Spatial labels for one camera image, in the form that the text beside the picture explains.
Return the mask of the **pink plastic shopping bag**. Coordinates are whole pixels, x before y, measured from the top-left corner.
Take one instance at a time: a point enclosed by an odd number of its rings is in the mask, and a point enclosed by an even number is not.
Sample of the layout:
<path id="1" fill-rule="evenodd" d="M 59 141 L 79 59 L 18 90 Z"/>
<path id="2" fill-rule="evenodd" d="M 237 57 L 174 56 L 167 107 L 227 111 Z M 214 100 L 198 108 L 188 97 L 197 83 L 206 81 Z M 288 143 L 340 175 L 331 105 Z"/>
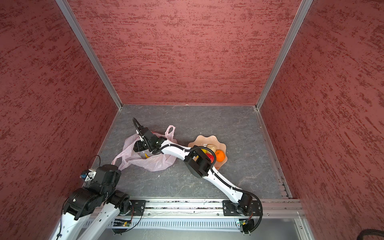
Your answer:
<path id="1" fill-rule="evenodd" d="M 171 155 L 153 155 L 149 152 L 149 150 L 139 153 L 134 152 L 134 144 L 139 139 L 140 138 L 137 133 L 127 138 L 122 152 L 114 158 L 111 164 L 117 165 L 118 159 L 121 159 L 121 163 L 119 165 L 119 170 L 121 171 L 128 168 L 130 165 L 135 165 L 151 172 L 157 172 L 165 170 L 175 163 L 177 158 Z"/>

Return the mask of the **peach scalloped plate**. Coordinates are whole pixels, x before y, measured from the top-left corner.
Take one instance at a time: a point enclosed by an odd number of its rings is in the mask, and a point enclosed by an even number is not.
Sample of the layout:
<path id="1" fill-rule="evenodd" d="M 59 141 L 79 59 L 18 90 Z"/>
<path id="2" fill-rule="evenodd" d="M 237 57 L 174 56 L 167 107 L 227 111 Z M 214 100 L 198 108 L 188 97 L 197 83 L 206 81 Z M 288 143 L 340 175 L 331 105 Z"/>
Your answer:
<path id="1" fill-rule="evenodd" d="M 188 147 L 193 147 L 193 146 L 203 146 L 203 147 L 207 147 L 208 144 L 213 144 L 213 145 L 216 145 L 217 146 L 217 150 L 222 150 L 225 152 L 226 154 L 226 159 L 223 161 L 223 162 L 216 162 L 215 163 L 215 168 L 217 170 L 219 170 L 228 160 L 228 157 L 227 157 L 227 146 L 221 142 L 219 142 L 219 140 L 217 139 L 216 136 L 209 136 L 209 137 L 204 137 L 202 135 L 199 135 L 194 142 L 191 142 L 188 144 Z"/>

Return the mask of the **cream fake pear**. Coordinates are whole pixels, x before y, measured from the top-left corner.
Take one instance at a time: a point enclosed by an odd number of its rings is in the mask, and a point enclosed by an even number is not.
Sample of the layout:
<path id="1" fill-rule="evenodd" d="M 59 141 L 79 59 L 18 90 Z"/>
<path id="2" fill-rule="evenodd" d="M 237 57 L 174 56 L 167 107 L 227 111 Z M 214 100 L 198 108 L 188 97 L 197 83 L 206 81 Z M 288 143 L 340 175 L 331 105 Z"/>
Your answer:
<path id="1" fill-rule="evenodd" d="M 217 151 L 217 146 L 216 145 L 213 145 L 213 144 L 208 144 L 207 145 L 207 148 L 212 150 L 213 152 L 216 152 Z"/>

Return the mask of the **orange fake tangerine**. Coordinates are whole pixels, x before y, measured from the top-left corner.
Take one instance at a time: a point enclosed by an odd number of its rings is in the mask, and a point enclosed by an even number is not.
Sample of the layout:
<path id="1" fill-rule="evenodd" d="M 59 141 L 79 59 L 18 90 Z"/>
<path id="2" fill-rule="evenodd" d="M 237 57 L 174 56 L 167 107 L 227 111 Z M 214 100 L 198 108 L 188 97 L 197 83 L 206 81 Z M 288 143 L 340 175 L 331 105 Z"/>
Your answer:
<path id="1" fill-rule="evenodd" d="M 226 154 L 222 150 L 216 150 L 215 156 L 216 156 L 217 162 L 220 162 L 220 163 L 226 159 Z"/>

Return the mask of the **red fake apple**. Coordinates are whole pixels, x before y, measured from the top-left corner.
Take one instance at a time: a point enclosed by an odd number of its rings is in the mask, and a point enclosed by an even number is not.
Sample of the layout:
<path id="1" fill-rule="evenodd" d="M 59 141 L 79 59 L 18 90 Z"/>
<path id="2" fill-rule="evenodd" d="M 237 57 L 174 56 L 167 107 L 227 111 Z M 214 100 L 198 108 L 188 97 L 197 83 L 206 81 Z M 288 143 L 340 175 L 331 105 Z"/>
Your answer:
<path id="1" fill-rule="evenodd" d="M 216 162 L 216 156 L 215 155 L 207 154 L 207 156 L 211 160 L 212 164 L 214 164 Z"/>

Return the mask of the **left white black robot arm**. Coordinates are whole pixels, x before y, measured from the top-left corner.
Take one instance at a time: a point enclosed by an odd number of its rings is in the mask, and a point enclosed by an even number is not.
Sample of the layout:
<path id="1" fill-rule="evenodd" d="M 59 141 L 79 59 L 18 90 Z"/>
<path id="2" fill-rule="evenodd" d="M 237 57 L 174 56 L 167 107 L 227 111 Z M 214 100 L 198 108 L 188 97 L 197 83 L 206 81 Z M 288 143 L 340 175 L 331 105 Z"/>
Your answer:
<path id="1" fill-rule="evenodd" d="M 117 216 L 133 215 L 128 194 L 116 189 L 121 171 L 115 165 L 86 170 L 84 184 L 65 201 L 52 240 L 97 240 Z"/>

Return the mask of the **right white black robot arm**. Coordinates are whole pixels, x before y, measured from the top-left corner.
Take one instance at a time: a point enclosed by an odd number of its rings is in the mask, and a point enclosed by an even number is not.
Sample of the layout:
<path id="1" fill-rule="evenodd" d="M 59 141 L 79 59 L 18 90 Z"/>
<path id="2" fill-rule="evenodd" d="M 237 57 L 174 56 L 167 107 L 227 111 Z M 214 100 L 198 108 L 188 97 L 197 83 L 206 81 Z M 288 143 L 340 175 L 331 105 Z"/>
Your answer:
<path id="1" fill-rule="evenodd" d="M 142 152 L 149 150 L 151 154 L 170 155 L 183 160 L 190 172 L 197 178 L 202 178 L 221 190 L 228 199 L 234 204 L 237 213 L 248 216 L 252 213 L 252 195 L 239 189 L 232 184 L 216 169 L 216 156 L 213 160 L 203 152 L 203 149 L 211 152 L 210 149 L 193 146 L 191 148 L 172 143 L 164 137 L 157 137 L 148 128 L 141 125 L 136 127 L 136 132 L 140 140 L 135 143 L 134 151 Z"/>

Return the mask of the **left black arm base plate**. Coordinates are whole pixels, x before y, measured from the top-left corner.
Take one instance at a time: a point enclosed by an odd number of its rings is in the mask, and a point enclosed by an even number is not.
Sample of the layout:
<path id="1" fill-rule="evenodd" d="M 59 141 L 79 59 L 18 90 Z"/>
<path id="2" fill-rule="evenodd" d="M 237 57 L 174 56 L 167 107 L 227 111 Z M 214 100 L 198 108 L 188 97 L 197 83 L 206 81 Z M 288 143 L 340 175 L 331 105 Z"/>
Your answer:
<path id="1" fill-rule="evenodd" d="M 129 216 L 142 216 L 144 214 L 147 201 L 146 200 L 130 200 Z"/>

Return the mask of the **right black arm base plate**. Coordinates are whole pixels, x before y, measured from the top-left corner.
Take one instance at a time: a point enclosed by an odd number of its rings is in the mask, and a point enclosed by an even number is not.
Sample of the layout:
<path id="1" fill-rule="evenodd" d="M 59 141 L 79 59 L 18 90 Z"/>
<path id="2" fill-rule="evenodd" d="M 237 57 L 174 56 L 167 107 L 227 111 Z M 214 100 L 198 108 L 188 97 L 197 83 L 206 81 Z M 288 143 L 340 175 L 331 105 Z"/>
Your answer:
<path id="1" fill-rule="evenodd" d="M 262 210 L 261 203 L 256 200 L 253 200 L 251 203 L 247 204 L 246 207 L 242 207 L 240 204 L 235 204 L 230 200 L 223 200 L 222 207 L 223 207 L 224 216 L 226 217 L 233 217 L 233 216 L 259 217 L 261 215 L 261 210 Z"/>

